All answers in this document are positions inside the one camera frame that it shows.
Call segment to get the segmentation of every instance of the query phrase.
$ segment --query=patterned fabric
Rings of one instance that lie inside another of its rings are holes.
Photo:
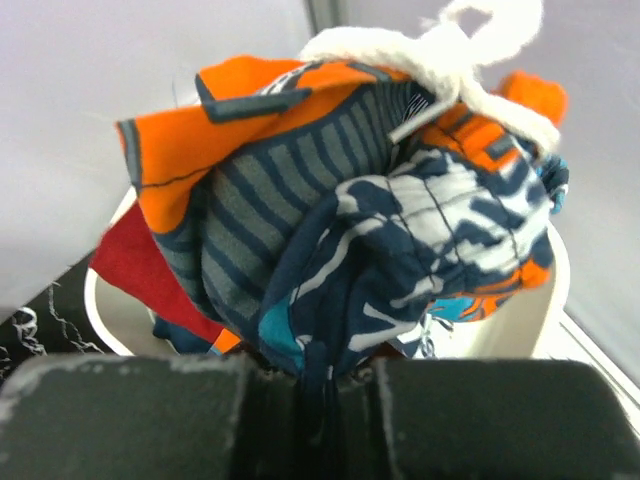
[[[386,133],[433,99],[392,70],[241,57],[197,86],[202,106],[119,124],[129,173],[191,301],[281,368],[344,373],[438,298],[547,280],[545,189],[515,139],[464,105],[392,146]],[[502,91],[564,112],[535,77]]]
[[[112,353],[84,304],[84,258],[6,320],[0,320],[0,387],[23,362],[62,353]]]
[[[513,85],[509,86],[507,82],[507,84],[503,85],[503,89],[505,89],[505,87],[506,89],[511,88],[511,92],[513,94]],[[422,106],[422,102],[419,98],[414,99],[412,104],[419,105],[419,107],[409,111],[408,116],[413,116],[419,113],[421,109],[425,108]],[[561,120],[561,116],[557,113],[554,114],[554,118],[556,118],[558,122]],[[520,150],[523,157],[532,163],[535,162],[536,152],[534,145],[523,139],[514,140],[516,141],[516,147]],[[542,165],[536,168],[536,173],[542,180],[545,190],[547,191],[547,195],[553,202],[551,214],[555,215],[562,210],[564,205],[566,193],[568,192],[569,170],[565,160],[555,154],[541,159],[541,163]],[[421,322],[423,327],[419,334],[419,337],[421,338],[420,342],[426,345],[425,339],[429,338],[429,322],[426,320],[428,315],[432,315],[437,321],[442,322],[443,325],[484,320],[510,298],[511,295],[497,295],[495,297],[457,297],[437,299],[428,308],[427,314]],[[416,352],[418,355],[421,355],[420,350],[416,350],[416,341],[416,338],[405,334],[392,341],[392,344],[399,351],[413,358]]]
[[[242,81],[230,85],[229,75]],[[191,301],[256,342],[264,289],[297,224],[344,180],[387,173],[385,132],[415,92],[428,94],[355,63],[252,57],[203,70],[197,86],[202,107],[119,124],[127,165]]]

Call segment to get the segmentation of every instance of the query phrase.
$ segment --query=drawstring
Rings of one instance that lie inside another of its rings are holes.
[[[458,24],[468,9],[491,17],[471,37]],[[540,30],[542,12],[542,0],[453,0],[417,39],[382,28],[336,27],[312,38],[300,59],[351,60],[388,67],[407,73],[433,92],[438,101],[390,132],[393,143],[462,100],[473,112],[534,142],[545,156],[555,151],[560,140],[553,123],[529,108],[487,93],[476,77],[479,67],[513,58],[530,43]]]

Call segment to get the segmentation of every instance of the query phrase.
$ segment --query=black object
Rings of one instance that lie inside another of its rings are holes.
[[[90,258],[71,267],[11,317],[0,318],[0,385],[33,356],[112,353],[93,330],[84,305]]]
[[[579,363],[383,359],[336,389],[327,472],[296,436],[294,380],[244,354],[40,357],[0,393],[0,478],[640,478],[615,395]]]

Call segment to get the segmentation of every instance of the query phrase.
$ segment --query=red fabric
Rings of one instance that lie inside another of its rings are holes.
[[[90,267],[161,318],[214,343],[222,326],[202,315],[169,270],[136,202],[105,233]]]

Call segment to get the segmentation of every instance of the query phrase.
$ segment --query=white container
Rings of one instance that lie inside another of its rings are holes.
[[[130,190],[112,219],[115,223],[135,201]],[[444,357],[455,358],[544,358],[543,340],[560,322],[569,293],[567,250],[553,225],[549,239],[555,263],[551,281],[535,290],[520,292],[491,317],[474,323],[456,324]],[[89,269],[85,281],[85,306],[93,328],[119,355],[175,354],[165,341],[151,335],[148,309],[135,298],[107,284]]]

